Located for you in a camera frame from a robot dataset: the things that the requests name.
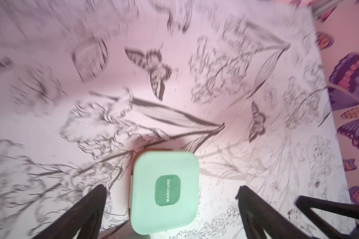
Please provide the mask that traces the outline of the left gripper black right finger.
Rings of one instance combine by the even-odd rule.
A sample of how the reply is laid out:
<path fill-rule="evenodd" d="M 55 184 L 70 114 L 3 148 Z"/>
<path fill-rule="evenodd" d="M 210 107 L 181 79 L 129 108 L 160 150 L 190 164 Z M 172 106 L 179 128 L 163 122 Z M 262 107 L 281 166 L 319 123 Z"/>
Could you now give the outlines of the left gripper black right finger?
<path fill-rule="evenodd" d="M 247 186 L 241 186 L 235 197 L 248 239 L 308 239 Z"/>

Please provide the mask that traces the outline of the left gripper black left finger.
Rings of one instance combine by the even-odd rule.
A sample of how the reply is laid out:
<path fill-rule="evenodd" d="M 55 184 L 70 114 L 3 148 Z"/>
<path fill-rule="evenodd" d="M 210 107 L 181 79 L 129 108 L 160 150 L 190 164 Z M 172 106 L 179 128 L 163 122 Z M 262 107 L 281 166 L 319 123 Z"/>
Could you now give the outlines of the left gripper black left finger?
<path fill-rule="evenodd" d="M 98 238 L 107 190 L 98 185 L 35 239 L 96 239 Z"/>

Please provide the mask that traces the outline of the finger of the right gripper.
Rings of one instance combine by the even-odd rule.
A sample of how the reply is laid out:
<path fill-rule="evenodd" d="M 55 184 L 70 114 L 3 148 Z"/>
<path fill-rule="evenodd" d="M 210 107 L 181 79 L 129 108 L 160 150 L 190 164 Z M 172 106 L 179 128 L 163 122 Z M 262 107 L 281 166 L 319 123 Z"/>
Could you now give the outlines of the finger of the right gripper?
<path fill-rule="evenodd" d="M 354 220 L 359 220 L 359 205 L 331 202 L 307 196 L 299 196 L 295 205 L 327 238 L 359 239 L 359 227 L 355 227 L 351 232 L 345 234 L 326 220 L 329 216 L 342 217 L 352 224 Z"/>

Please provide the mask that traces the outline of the green case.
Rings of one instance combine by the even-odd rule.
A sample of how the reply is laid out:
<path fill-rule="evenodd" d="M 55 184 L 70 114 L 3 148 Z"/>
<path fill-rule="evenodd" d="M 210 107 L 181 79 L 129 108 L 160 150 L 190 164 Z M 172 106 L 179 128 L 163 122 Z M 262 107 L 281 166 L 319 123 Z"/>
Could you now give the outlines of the green case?
<path fill-rule="evenodd" d="M 199 162 L 184 150 L 145 150 L 134 161 L 129 198 L 132 229 L 150 235 L 189 225 L 198 214 Z"/>

